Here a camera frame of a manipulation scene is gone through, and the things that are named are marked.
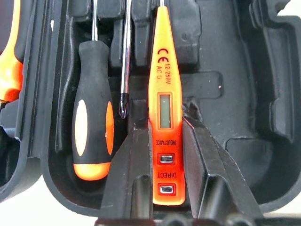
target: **orange grip insert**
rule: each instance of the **orange grip insert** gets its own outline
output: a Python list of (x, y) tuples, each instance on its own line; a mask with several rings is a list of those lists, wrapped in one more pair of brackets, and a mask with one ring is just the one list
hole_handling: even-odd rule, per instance
[(19, 98), (22, 89), (23, 65), (15, 56), (15, 45), (18, 37), (20, 0), (14, 0), (14, 12), (8, 43), (0, 55), (0, 100), (12, 102)]
[(159, 7), (149, 81), (153, 203), (185, 201), (182, 88), (167, 7)]

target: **black plastic tool case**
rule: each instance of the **black plastic tool case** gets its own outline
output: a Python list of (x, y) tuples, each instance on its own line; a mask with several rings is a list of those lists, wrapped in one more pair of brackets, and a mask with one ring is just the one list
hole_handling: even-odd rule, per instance
[[(183, 104), (195, 109), (237, 162), (262, 212), (286, 205), (301, 191), (300, 19), (277, 16), (288, 0), (166, 2)], [(123, 121), (118, 105), (125, 0), (99, 0), (100, 39), (111, 47), (115, 152), (133, 123), (147, 116), (156, 4), (132, 3), (131, 108)], [(78, 47), (90, 39), (90, 0), (35, 2), (23, 90), (0, 113), (0, 201), (29, 188), (43, 174), (65, 207), (99, 215), (106, 181), (77, 178), (71, 151)]]

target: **voltage tester screwdriver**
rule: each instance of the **voltage tester screwdriver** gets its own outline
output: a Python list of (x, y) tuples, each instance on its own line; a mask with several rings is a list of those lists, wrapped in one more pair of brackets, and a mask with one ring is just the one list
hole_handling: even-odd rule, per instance
[(81, 71), (72, 124), (74, 170), (79, 178), (87, 181), (107, 176), (114, 139), (109, 48), (97, 41), (96, 12), (97, 0), (93, 0), (92, 41), (79, 45)]
[(180, 205), (185, 201), (182, 88), (168, 9), (163, 0), (157, 12), (150, 72), (153, 203)]
[(33, 0), (14, 0), (13, 4), (9, 39), (0, 55), (0, 103), (17, 100), (22, 89), (23, 60)]
[(129, 76), (130, 76), (130, 59), (131, 59), (131, 40), (132, 40), (132, 23), (131, 23), (132, 0), (127, 0), (126, 22), (123, 33), (123, 53), (122, 53), (122, 75), (121, 75), (121, 97), (119, 104), (119, 114), (125, 119), (128, 114), (129, 100)]

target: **hand tool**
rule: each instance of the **hand tool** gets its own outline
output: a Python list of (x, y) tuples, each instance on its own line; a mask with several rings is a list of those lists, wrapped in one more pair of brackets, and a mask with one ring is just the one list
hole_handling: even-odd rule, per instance
[(12, 24), (7, 45), (0, 55), (0, 102), (19, 98), (28, 23), (33, 0), (14, 0)]
[(130, 60), (131, 60), (131, 39), (132, 39), (132, 23), (131, 23), (132, 0), (127, 0), (126, 22), (123, 33), (123, 53), (122, 53), (122, 75), (121, 75), (121, 97), (119, 104), (119, 114), (125, 119), (128, 114), (129, 100), (129, 76), (130, 76)]
[(81, 72), (72, 124), (73, 166), (87, 181), (104, 178), (110, 168), (114, 118), (108, 81), (109, 47), (98, 40), (97, 0), (93, 1), (92, 41), (79, 45)]
[(182, 88), (168, 9), (163, 0), (157, 11), (150, 72), (153, 203), (180, 205), (185, 201)]

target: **screwdriver handle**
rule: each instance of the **screwdriver handle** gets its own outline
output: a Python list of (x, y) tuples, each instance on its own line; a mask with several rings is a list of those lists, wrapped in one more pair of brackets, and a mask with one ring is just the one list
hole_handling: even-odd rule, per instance
[(110, 168), (114, 138), (108, 81), (109, 48), (101, 41), (79, 45), (81, 72), (72, 124), (73, 166), (83, 180), (104, 178)]

